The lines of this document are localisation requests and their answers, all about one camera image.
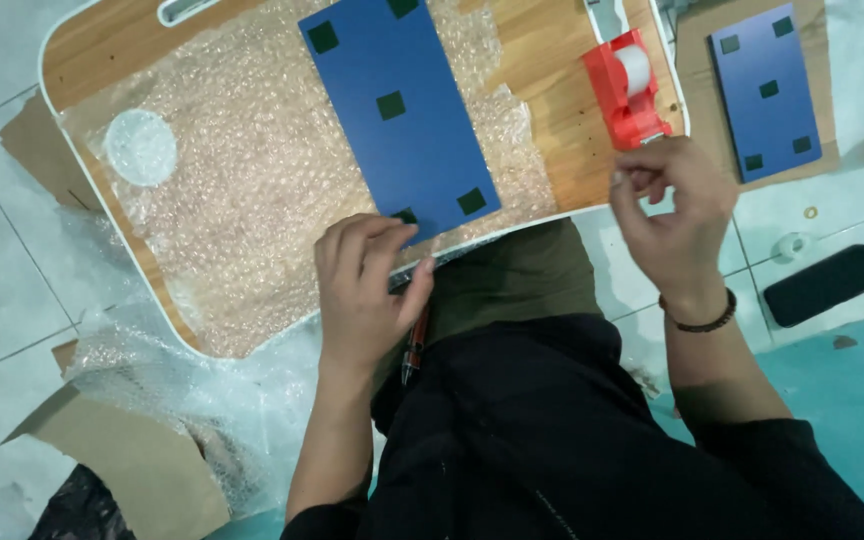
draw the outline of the phone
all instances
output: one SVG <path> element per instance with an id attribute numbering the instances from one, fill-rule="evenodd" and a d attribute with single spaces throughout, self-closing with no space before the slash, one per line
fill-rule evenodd
<path id="1" fill-rule="evenodd" d="M 770 285 L 762 293 L 775 323 L 792 328 L 864 293 L 864 245 L 856 244 Z"/>

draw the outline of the blue panel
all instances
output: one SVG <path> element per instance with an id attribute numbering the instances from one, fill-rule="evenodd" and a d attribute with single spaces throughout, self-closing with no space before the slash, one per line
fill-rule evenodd
<path id="1" fill-rule="evenodd" d="M 414 8 L 397 18 L 390 4 Z M 341 0 L 298 28 L 379 213 L 417 219 L 411 243 L 501 208 L 424 0 Z M 485 206 L 466 215 L 458 199 L 475 189 L 464 201 Z"/>
<path id="2" fill-rule="evenodd" d="M 822 158 L 794 21 L 786 4 L 708 37 L 743 183 Z"/>

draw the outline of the clear plastic circle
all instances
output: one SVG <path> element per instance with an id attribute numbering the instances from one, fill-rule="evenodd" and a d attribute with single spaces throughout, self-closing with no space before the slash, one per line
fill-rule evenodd
<path id="1" fill-rule="evenodd" d="M 158 114 L 141 108 L 121 112 L 105 132 L 105 154 L 126 182 L 151 188 L 176 170 L 176 136 Z"/>

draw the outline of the white tile floor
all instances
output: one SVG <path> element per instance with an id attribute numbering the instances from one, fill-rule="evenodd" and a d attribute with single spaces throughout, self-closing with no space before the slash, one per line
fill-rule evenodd
<path id="1" fill-rule="evenodd" d="M 82 0 L 0 0 L 0 129 L 36 84 L 45 32 Z M 864 296 L 794 328 L 775 327 L 760 302 L 777 280 L 848 245 L 864 243 L 864 167 L 850 151 L 864 141 L 864 2 L 826 0 L 838 139 L 848 170 L 743 195 L 720 267 L 739 298 L 738 321 L 753 350 L 864 318 Z M 674 13 L 663 16 L 675 39 Z M 808 219 L 806 209 L 817 214 Z M 667 212 L 668 202 L 649 207 Z M 618 325 L 624 362 L 665 371 L 657 291 L 632 263 L 607 208 L 575 218 L 596 267 L 598 297 Z M 788 233 L 816 239 L 801 259 L 774 257 Z M 93 221 L 68 214 L 0 147 L 0 440 L 62 383 L 50 348 L 76 336 L 85 310 L 102 309 L 136 286 L 135 269 L 105 243 Z M 68 473 L 68 459 L 34 440 L 0 448 L 0 504 L 18 500 L 28 519 Z"/>

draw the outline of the person's right hand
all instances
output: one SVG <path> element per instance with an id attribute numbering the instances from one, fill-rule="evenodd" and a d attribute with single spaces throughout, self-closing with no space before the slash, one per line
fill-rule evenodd
<path id="1" fill-rule="evenodd" d="M 632 259 L 652 280 L 678 323 L 705 325 L 726 310 L 719 250 L 738 186 L 719 174 L 688 137 L 652 142 L 619 155 L 609 203 Z M 675 211 L 645 214 L 637 192 L 658 203 L 675 188 Z"/>

